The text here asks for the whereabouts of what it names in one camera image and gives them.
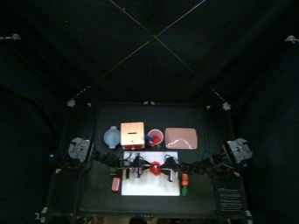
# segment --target black fabric wall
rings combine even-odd
[[[56,151],[63,113],[55,115],[0,88],[0,223],[34,223],[50,188],[48,155]]]
[[[150,2],[116,2],[146,27],[156,22],[155,34],[199,3],[160,1],[150,21]],[[298,37],[298,2],[206,2],[162,35],[199,75],[155,42],[82,98],[219,103],[216,88],[232,103],[238,136],[255,152],[246,187],[256,223],[298,223],[299,44],[284,42],[287,35]],[[1,37],[23,37],[0,42],[0,223],[32,223],[44,206],[47,157],[59,146],[66,101],[152,41],[114,4],[86,3],[4,1],[0,7]]]
[[[299,45],[248,84],[232,112],[239,137],[254,151],[246,173],[256,223],[298,223]]]

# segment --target black ceiling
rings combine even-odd
[[[4,87],[64,102],[219,102],[212,89],[234,102],[299,18],[291,0],[7,0],[0,11],[0,36],[23,38],[0,43]]]

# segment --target black table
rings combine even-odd
[[[192,163],[219,151],[223,143],[234,140],[230,112],[222,106],[206,107],[198,105],[136,105],[136,104],[94,104],[91,107],[70,109],[70,117],[63,131],[60,150],[66,151],[75,137],[86,137],[95,144],[102,154],[114,152],[123,158],[124,150],[119,145],[111,150],[104,143],[104,133],[111,126],[120,123],[144,122],[144,132],[151,129],[162,131],[166,128],[196,129],[198,150],[178,150],[180,162]],[[167,150],[146,148],[143,151]],[[122,192],[111,192],[112,177],[110,168],[99,161],[90,163],[90,169],[79,177],[68,177],[63,173],[54,174],[56,184],[51,188],[51,216],[126,216],[126,217],[171,217],[215,219],[220,216],[218,202],[218,181],[208,175],[191,175],[190,195],[183,196],[122,196]],[[238,188],[242,179],[234,178],[220,187]]]

